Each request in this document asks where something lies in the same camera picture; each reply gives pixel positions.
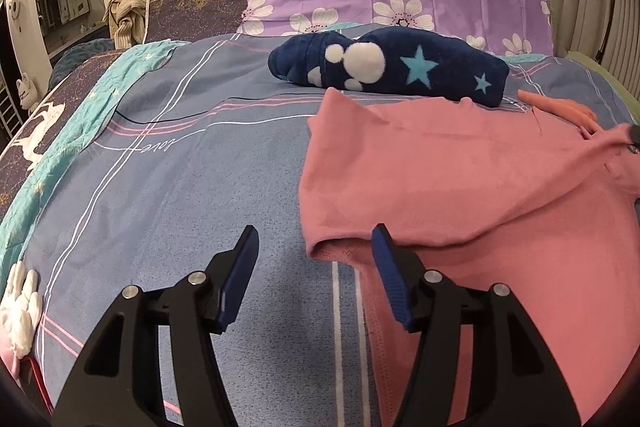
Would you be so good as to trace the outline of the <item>pink shirt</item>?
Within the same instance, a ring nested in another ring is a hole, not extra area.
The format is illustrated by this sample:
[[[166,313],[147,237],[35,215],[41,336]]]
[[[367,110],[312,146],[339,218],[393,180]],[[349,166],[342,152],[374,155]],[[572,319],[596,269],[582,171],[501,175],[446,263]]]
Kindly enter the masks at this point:
[[[416,98],[363,106],[326,91],[299,183],[309,256],[351,265],[382,423],[418,340],[394,319],[375,225],[462,286],[505,283],[544,336],[582,419],[639,347],[639,155],[627,126],[588,134],[529,109]]]

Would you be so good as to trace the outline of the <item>beige knitted clothes pile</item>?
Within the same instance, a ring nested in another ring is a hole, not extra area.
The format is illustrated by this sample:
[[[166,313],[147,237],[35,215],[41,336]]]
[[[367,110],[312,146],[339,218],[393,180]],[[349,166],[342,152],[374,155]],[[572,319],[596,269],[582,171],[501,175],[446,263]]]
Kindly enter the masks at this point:
[[[144,40],[149,0],[108,0],[103,17],[116,50],[130,49]]]

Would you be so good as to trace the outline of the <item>teal quilt edge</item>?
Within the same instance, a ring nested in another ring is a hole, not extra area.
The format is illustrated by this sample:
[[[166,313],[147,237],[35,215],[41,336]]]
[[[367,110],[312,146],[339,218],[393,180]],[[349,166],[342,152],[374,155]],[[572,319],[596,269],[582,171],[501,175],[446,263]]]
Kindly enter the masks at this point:
[[[124,94],[143,75],[162,67],[183,46],[179,40],[140,44],[122,54],[104,72],[13,197],[1,221],[1,282],[21,259],[39,213],[76,157],[100,134]]]

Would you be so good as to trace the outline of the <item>orange small garment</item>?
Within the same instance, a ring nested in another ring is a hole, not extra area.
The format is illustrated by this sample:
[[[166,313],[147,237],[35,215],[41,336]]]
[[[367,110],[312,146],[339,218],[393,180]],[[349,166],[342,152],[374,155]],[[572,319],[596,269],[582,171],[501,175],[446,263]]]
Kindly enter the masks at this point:
[[[516,95],[521,102],[569,121],[590,134],[602,131],[597,115],[588,106],[568,98],[549,98],[524,90],[518,90]]]

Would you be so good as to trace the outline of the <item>white cat figurine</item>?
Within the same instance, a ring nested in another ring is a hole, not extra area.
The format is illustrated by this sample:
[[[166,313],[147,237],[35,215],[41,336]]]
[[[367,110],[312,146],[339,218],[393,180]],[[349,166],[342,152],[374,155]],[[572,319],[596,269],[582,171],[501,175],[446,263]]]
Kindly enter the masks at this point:
[[[31,114],[37,108],[40,101],[37,86],[28,77],[26,72],[23,72],[22,77],[16,80],[16,87],[21,108]]]

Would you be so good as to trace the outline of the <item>navy star pattern garment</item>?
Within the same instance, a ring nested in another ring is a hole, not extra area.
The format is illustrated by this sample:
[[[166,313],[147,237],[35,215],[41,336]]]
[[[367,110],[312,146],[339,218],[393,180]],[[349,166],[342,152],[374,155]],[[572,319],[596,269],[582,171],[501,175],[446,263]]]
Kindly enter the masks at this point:
[[[271,51],[271,74],[322,89],[429,96],[500,105],[509,66],[466,42],[427,30],[386,26],[358,38],[337,31],[289,38]]]

